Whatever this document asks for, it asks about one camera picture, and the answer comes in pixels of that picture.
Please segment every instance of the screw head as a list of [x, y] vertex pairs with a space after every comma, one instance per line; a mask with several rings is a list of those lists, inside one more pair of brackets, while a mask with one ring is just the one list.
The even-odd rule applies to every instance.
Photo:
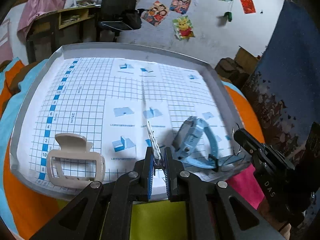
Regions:
[[138, 177], [138, 175], [139, 175], [139, 173], [137, 173], [136, 171], [130, 171], [130, 172], [128, 173], [128, 176], [129, 176], [130, 178], [136, 178], [136, 177]]
[[98, 188], [98, 187], [100, 187], [100, 185], [101, 185], [101, 182], [97, 181], [97, 180], [90, 183], [91, 188]]
[[190, 173], [188, 171], [181, 171], [180, 172], [180, 176], [181, 177], [184, 177], [184, 178], [187, 178], [190, 176]]
[[225, 182], [224, 180], [220, 180], [220, 181], [218, 181], [218, 186], [220, 188], [226, 188], [228, 186], [228, 183]]

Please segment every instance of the wooden desk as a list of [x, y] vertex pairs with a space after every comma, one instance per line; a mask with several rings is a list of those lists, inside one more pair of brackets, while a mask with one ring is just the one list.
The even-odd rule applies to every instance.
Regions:
[[[59, 47], [59, 31], [70, 27], [74, 24], [79, 24], [79, 40], [83, 42], [83, 22], [95, 17], [100, 7], [90, 5], [83, 7], [71, 7], [54, 12], [43, 14], [36, 18], [33, 22], [26, 39], [26, 50], [29, 63], [36, 61], [34, 48], [34, 40], [42, 37], [51, 38], [51, 53], [54, 53]], [[61, 23], [63, 19], [78, 15], [79, 20]]]

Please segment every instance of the yellow-green cloth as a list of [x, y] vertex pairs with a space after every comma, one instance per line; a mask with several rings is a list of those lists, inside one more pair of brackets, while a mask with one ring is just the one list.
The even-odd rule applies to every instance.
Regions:
[[168, 200], [132, 206], [130, 240], [186, 240], [186, 203]]

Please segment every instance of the orange cloth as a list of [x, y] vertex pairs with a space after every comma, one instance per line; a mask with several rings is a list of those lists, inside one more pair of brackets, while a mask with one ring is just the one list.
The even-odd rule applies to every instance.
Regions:
[[58, 211], [54, 198], [36, 193], [22, 184], [10, 171], [9, 146], [5, 153], [3, 184], [14, 223], [19, 235], [28, 240]]
[[249, 102], [241, 96], [238, 92], [234, 91], [228, 86], [224, 86], [229, 93], [236, 109], [239, 112], [245, 129], [252, 134], [259, 142], [265, 143], [263, 133], [257, 119], [255, 112], [253, 111]]
[[10, 84], [13, 78], [16, 76], [16, 74], [19, 73], [19, 71], [23, 67], [24, 64], [21, 62], [21, 60], [19, 60], [14, 64], [14, 66], [10, 70], [4, 73], [5, 80], [3, 89], [0, 94], [0, 119], [2, 117], [5, 107], [7, 106], [9, 99], [13, 96], [9, 90]]

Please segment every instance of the grid paper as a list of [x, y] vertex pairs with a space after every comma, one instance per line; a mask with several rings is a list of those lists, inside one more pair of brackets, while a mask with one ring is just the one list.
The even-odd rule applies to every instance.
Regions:
[[[106, 160], [106, 183], [132, 170], [135, 162], [144, 158], [148, 146], [146, 116], [158, 142], [170, 146], [183, 122], [191, 115], [202, 114], [208, 116], [206, 121], [214, 134], [222, 138], [219, 151], [229, 155], [231, 147], [220, 112], [197, 71], [119, 58], [65, 60], [34, 124], [29, 168], [36, 175], [31, 181], [56, 192], [76, 194], [80, 190], [49, 182], [46, 156], [51, 149], [59, 149], [54, 139], [57, 133], [76, 133], [93, 142], [91, 151], [101, 153]], [[207, 158], [208, 144], [201, 138], [192, 157]], [[95, 176], [95, 163], [90, 157], [86, 161], [62, 159], [61, 163], [65, 175]], [[214, 177], [213, 172], [204, 174], [200, 168], [185, 167], [204, 180]]]

